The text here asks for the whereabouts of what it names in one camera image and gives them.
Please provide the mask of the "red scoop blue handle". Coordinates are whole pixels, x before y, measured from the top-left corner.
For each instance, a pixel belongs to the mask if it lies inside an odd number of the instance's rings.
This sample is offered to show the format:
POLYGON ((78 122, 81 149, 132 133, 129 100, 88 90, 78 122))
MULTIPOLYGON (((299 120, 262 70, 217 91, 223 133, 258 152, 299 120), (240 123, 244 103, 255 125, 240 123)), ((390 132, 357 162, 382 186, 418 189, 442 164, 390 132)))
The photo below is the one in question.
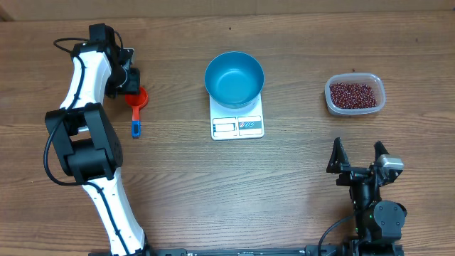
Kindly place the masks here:
POLYGON ((132 137, 134 139, 141 136, 141 120, 140 120, 140 111, 148 104, 149 98, 147 91, 144 87, 139 87, 138 95, 126 95, 126 103, 132 109, 132 137))

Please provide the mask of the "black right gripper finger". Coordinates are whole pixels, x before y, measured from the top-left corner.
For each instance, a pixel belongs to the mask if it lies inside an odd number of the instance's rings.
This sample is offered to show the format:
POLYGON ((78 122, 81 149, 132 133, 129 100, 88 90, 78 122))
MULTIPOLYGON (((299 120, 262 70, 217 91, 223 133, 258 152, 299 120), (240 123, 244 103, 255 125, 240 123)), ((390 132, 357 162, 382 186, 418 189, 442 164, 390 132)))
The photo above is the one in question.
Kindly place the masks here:
POLYGON ((326 172, 330 174, 341 174, 350 168, 348 155, 343 148, 340 137, 334 139, 333 150, 326 168, 326 172))
POLYGON ((387 149, 383 145, 381 141, 377 141, 374 144, 374 149, 375 149, 375 160, 378 160, 382 155, 388 154, 387 149))

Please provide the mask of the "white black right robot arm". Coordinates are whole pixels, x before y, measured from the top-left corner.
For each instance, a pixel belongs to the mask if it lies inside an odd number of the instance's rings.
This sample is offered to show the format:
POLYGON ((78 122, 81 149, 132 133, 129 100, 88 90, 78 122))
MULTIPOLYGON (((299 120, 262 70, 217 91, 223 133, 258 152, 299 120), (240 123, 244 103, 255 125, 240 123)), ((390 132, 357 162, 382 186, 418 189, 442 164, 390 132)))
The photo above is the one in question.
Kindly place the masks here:
POLYGON ((326 171, 337 174, 336 184, 349 188, 353 214, 345 217, 321 236, 318 255, 403 255, 401 245, 407 209, 400 203, 384 201, 380 188, 393 183, 404 171, 399 156, 390 154, 383 143, 374 144, 375 159, 365 168, 351 166, 339 137, 334 139, 333 150, 326 171), (339 246, 324 245, 325 237, 340 224, 355 221, 355 235, 346 237, 339 246))

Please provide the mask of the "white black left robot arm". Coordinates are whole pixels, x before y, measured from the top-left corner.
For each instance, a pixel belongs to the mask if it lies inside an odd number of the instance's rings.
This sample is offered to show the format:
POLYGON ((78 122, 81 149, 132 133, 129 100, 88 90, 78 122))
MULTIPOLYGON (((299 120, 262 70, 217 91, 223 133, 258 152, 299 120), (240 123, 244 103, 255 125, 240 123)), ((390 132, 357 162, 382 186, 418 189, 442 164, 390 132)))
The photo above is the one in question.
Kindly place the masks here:
POLYGON ((45 115, 49 137, 43 165, 49 179, 50 149, 55 149, 63 172, 74 178, 92 199, 109 238, 109 255, 152 255, 146 234, 134 217, 122 182, 122 146, 103 108, 105 97, 124 95, 132 107, 132 137, 141 134, 139 112, 148 95, 133 67, 134 49, 104 24, 89 27, 89 38, 75 38, 69 50, 74 65, 72 81, 58 110, 45 115))

